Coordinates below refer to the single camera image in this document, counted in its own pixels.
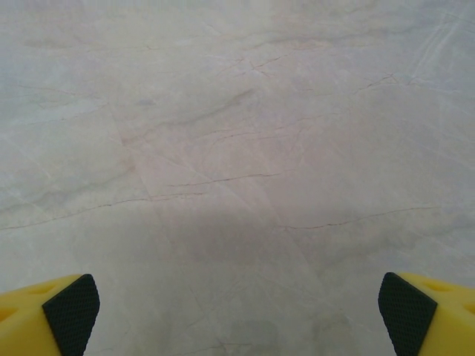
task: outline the textured rubber pad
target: textured rubber pad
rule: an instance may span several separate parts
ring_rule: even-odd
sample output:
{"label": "textured rubber pad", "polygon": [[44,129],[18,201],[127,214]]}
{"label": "textured rubber pad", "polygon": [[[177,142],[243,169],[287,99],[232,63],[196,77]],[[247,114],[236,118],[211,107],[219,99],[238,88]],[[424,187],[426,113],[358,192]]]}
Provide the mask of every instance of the textured rubber pad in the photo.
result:
{"label": "textured rubber pad", "polygon": [[82,356],[99,312],[92,276],[82,275],[42,307],[62,356]]}
{"label": "textured rubber pad", "polygon": [[437,303],[390,272],[384,276],[378,304],[396,354],[417,356]]}

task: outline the floor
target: floor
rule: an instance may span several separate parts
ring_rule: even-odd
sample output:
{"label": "floor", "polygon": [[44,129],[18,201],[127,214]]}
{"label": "floor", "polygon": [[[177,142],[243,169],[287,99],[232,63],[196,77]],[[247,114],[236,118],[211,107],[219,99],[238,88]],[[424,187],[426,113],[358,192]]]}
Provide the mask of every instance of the floor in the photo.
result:
{"label": "floor", "polygon": [[394,355],[385,272],[475,285],[472,0],[0,9],[0,291],[92,273],[87,355]]}

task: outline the marble floor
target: marble floor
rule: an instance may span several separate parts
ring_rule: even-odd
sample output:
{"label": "marble floor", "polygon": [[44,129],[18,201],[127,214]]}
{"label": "marble floor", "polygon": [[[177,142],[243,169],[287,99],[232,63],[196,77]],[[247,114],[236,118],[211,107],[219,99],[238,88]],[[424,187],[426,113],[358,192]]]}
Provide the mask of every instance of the marble floor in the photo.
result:
{"label": "marble floor", "polygon": [[92,273],[87,355],[394,355],[475,285],[472,0],[0,0],[0,291]]}

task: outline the yellow robot part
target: yellow robot part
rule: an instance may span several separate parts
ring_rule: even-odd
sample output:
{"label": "yellow robot part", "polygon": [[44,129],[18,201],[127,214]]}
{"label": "yellow robot part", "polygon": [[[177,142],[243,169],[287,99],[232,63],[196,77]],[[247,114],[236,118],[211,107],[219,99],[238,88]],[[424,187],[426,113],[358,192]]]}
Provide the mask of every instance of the yellow robot part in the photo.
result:
{"label": "yellow robot part", "polygon": [[475,289],[390,272],[378,303],[398,356],[475,355]]}
{"label": "yellow robot part", "polygon": [[98,312],[90,274],[0,294],[0,355],[83,355]]}

